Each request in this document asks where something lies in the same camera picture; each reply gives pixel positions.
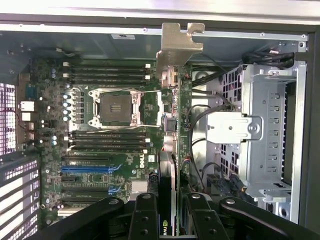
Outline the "black expansion slot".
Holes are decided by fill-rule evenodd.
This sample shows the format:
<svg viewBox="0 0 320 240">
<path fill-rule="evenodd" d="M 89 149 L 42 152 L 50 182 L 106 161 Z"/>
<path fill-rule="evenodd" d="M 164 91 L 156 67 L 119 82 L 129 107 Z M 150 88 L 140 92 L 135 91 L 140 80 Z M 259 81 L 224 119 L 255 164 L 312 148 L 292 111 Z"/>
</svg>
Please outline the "black expansion slot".
<svg viewBox="0 0 320 240">
<path fill-rule="evenodd" d="M 61 195 L 71 198 L 104 198 L 107 197 L 109 193 L 104 191 L 66 191 L 62 192 Z"/>
<path fill-rule="evenodd" d="M 112 160 L 112 158 L 105 157 L 105 156 L 85 156 L 85 155 L 63 156 L 61 159 L 66 162 L 94 162 L 94 161 L 108 162 Z"/>
<path fill-rule="evenodd" d="M 102 198 L 62 198 L 60 201 L 64 204 L 71 204 L 71 205 L 85 205 L 85 204 L 92 204 L 98 201 L 101 201 Z"/>
</svg>

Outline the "white expansion slot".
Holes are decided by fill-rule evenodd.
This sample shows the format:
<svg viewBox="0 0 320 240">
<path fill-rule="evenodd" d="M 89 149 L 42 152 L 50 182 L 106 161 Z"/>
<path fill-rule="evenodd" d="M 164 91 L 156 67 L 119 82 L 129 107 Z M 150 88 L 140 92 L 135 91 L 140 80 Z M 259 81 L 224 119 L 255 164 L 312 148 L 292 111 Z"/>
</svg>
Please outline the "white expansion slot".
<svg viewBox="0 0 320 240">
<path fill-rule="evenodd" d="M 74 213 L 77 213 L 81 210 L 83 210 L 83 207 L 64 207 L 57 211 L 58 217 L 68 217 L 73 215 Z"/>
</svg>

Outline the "blue expansion slot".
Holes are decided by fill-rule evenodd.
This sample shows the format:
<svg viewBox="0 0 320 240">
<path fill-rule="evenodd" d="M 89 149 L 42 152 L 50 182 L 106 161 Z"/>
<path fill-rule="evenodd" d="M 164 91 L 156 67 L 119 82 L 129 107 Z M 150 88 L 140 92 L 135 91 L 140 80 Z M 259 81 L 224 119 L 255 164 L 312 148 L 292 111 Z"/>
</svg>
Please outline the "blue expansion slot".
<svg viewBox="0 0 320 240">
<path fill-rule="evenodd" d="M 109 166 L 63 166 L 62 173 L 113 173 L 118 167 Z"/>
</svg>

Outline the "green motherboard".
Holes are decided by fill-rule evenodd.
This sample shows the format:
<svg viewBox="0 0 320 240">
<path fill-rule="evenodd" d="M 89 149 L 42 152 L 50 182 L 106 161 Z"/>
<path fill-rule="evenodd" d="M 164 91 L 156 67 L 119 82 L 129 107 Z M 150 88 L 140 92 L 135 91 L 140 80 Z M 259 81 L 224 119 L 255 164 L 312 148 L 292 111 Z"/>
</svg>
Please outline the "green motherboard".
<svg viewBox="0 0 320 240">
<path fill-rule="evenodd" d="M 145 192 L 148 175 L 158 168 L 163 148 L 162 127 L 96 129 L 85 122 L 88 91 L 96 88 L 161 90 L 163 111 L 170 110 L 171 93 L 162 89 L 151 60 L 32 58 L 19 78 L 26 83 L 20 104 L 31 114 L 22 121 L 27 150 L 39 154 L 41 223 L 65 218 L 58 210 L 91 204 L 65 204 L 64 198 L 118 197 L 124 201 Z M 64 161 L 64 156 L 99 156 L 110 161 Z M 62 167 L 118 167 L 112 173 L 63 173 Z M 106 197 L 64 197 L 62 192 L 108 192 Z"/>
</svg>

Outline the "CPU socket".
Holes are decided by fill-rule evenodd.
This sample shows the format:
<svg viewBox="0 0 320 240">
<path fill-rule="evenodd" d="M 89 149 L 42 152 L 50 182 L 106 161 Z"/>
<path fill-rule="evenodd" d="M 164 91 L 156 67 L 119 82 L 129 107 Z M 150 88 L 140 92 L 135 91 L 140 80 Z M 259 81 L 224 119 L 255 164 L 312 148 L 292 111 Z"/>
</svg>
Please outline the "CPU socket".
<svg viewBox="0 0 320 240">
<path fill-rule="evenodd" d="M 133 88 L 96 88 L 87 93 L 84 122 L 99 130 L 137 128 L 142 122 L 142 97 Z"/>
</svg>

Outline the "silver metal disk bay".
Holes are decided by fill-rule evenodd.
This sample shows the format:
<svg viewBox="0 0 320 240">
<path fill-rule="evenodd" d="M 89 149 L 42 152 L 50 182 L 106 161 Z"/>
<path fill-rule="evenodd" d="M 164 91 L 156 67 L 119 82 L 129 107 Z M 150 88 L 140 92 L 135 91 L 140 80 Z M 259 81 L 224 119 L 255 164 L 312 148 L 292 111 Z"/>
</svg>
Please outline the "silver metal disk bay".
<svg viewBox="0 0 320 240">
<path fill-rule="evenodd" d="M 192 92 L 193 116 L 229 103 L 229 113 L 201 117 L 193 156 L 202 183 L 236 175 L 260 208 L 294 223 L 300 218 L 307 64 L 241 65 Z"/>
</svg>

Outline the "open grey PC case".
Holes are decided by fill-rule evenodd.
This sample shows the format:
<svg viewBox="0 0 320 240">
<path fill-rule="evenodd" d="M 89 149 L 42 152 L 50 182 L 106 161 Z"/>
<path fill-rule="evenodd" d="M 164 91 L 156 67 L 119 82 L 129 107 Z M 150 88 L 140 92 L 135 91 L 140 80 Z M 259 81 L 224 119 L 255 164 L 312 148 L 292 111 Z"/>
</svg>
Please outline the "open grey PC case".
<svg viewBox="0 0 320 240">
<path fill-rule="evenodd" d="M 204 24 L 204 33 L 192 35 L 203 50 L 186 63 L 192 70 L 190 162 L 180 170 L 179 233 L 159 235 L 159 240 L 197 240 L 188 194 L 203 195 L 215 211 L 220 200 L 229 197 L 259 207 L 236 175 L 227 179 L 215 172 L 208 176 L 208 186 L 203 184 L 193 154 L 195 126 L 203 116 L 229 113 L 232 107 L 225 102 L 193 116 L 194 87 L 242 65 L 284 70 L 298 61 L 306 63 L 307 77 L 299 221 L 293 223 L 311 230 L 311 240 L 320 240 L 320 168 L 313 167 L 320 161 L 320 23 L 306 24 L 279 14 L 210 19 L 206 9 L 198 9 L 201 0 L 99 1 L 112 4 L 102 16 L 80 7 L 47 10 L 33 0 L 0 0 L 0 240 L 31 240 L 38 231 L 68 217 L 48 226 L 41 222 L 40 155 L 26 149 L 22 126 L 22 121 L 31 121 L 31 114 L 21 108 L 27 95 L 26 83 L 19 79 L 30 60 L 148 60 L 156 67 L 164 23 L 178 23 L 182 32 L 189 23 Z"/>
</svg>

